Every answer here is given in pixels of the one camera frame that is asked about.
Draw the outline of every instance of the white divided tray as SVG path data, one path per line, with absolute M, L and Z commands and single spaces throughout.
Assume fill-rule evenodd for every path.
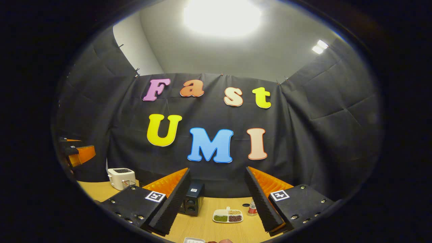
M 240 214 L 228 214 L 228 212 L 229 211 L 238 211 L 238 212 L 240 212 Z M 227 221 L 226 222 L 221 222 L 221 221 L 216 221 L 215 220 L 215 215 L 217 215 L 217 216 L 227 216 Z M 230 216 L 241 216 L 241 220 L 240 221 L 236 221 L 236 222 L 230 222 L 229 221 L 229 217 Z M 242 222 L 243 221 L 243 213 L 240 211 L 240 210 L 235 210 L 235 209 L 230 209 L 229 207 L 226 207 L 226 209 L 218 209 L 218 210 L 215 210 L 215 212 L 213 213 L 213 221 L 214 222 L 217 222 L 217 223 L 240 223 L 240 222 Z
M 206 241 L 203 239 L 197 239 L 192 237 L 186 237 L 183 243 L 205 243 Z

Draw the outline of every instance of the table surface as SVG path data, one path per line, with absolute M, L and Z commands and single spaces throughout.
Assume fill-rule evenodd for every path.
M 110 182 L 78 182 L 87 194 L 94 200 L 105 201 L 119 191 L 111 186 Z M 233 243 L 258 243 L 277 236 L 270 237 L 265 232 L 260 216 L 248 216 L 247 207 L 242 204 L 250 203 L 249 198 L 206 198 L 200 208 L 198 217 L 177 214 L 169 235 L 161 238 L 183 243 L 186 237 L 203 239 L 206 242 L 219 242 L 230 239 Z M 241 210 L 243 221 L 239 223 L 217 223 L 213 221 L 213 212 L 216 209 Z

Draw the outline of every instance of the small bottle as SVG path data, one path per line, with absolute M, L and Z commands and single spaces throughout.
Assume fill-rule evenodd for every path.
M 254 200 L 252 199 L 251 204 L 249 205 L 249 210 L 247 212 L 248 216 L 255 216 L 257 215 L 257 208 L 255 207 Z

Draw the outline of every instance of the ceiling light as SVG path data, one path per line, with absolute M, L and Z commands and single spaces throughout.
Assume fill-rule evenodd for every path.
M 328 47 L 328 45 L 322 40 L 318 41 L 318 46 L 321 47 L 322 49 L 327 49 Z
M 184 9 L 189 28 L 219 36 L 247 34 L 256 29 L 260 16 L 247 0 L 192 0 Z
M 318 53 L 318 54 L 321 54 L 321 53 L 323 53 L 323 49 L 321 48 L 321 47 L 319 47 L 319 46 L 314 46 L 313 48 L 312 48 L 312 50 L 313 51 L 315 51 L 316 53 Z

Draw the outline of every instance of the small speaker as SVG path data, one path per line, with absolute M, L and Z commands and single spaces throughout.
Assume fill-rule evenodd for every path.
M 190 216 L 198 216 L 200 208 L 203 206 L 204 184 L 192 180 L 186 198 L 182 202 L 178 212 Z

